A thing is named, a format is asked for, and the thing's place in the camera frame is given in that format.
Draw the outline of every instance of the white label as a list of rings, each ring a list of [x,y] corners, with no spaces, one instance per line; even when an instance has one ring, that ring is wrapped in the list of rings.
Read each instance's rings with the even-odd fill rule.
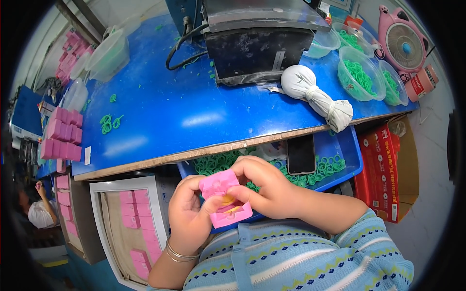
[[[90,147],[84,149],[84,165],[90,164]]]
[[[397,204],[393,204],[391,206],[391,219],[393,221],[396,221],[397,220],[397,213],[398,213],[398,205]]]
[[[285,52],[277,52],[275,55],[274,66],[272,67],[272,71],[280,71],[281,63],[283,62],[283,58],[285,57]]]

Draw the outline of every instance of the light blue sweater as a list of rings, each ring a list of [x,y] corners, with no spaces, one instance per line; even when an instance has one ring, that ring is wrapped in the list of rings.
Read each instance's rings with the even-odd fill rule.
[[[240,223],[204,249],[183,290],[407,290],[413,274],[369,209],[331,239],[301,220]]]

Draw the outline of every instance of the blue workbench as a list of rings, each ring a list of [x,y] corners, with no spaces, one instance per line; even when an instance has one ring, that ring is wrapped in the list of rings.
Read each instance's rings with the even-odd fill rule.
[[[138,166],[135,162],[139,161],[325,124],[306,102],[264,88],[274,84],[217,87],[209,76],[213,68],[207,55],[186,69],[167,70],[165,60],[177,36],[170,15],[144,21],[128,37],[129,64],[107,83],[91,80],[87,84],[91,102],[83,113],[82,157],[81,162],[72,163],[72,175],[89,174],[78,180],[110,167],[116,168],[107,175],[147,167]],[[183,44],[171,64],[202,50]],[[302,58],[300,64],[314,71],[317,85],[332,99],[349,100],[354,121],[418,109],[411,102],[407,107],[393,107],[352,99],[338,83],[338,60],[333,51],[319,60]],[[117,95],[115,103],[109,102],[112,94]],[[103,135],[99,122],[106,114],[112,120],[124,117],[118,129]],[[91,156],[85,166],[87,147],[91,147]],[[97,176],[105,174],[99,171]]]

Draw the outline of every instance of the person's right hand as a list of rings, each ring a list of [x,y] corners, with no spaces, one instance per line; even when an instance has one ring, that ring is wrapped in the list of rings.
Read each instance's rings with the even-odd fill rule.
[[[227,194],[261,214],[273,218],[297,218],[300,192],[275,166],[256,156],[240,156],[231,168],[240,182],[251,180],[260,187],[259,193],[246,186],[233,186]]]

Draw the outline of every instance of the beige cloth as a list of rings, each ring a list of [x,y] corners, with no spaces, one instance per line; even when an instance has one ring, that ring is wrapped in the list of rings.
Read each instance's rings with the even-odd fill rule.
[[[138,276],[130,255],[131,249],[144,250],[151,266],[154,265],[141,229],[135,230],[123,225],[119,192],[101,192],[101,205],[110,250],[123,278],[147,285],[147,281]]]

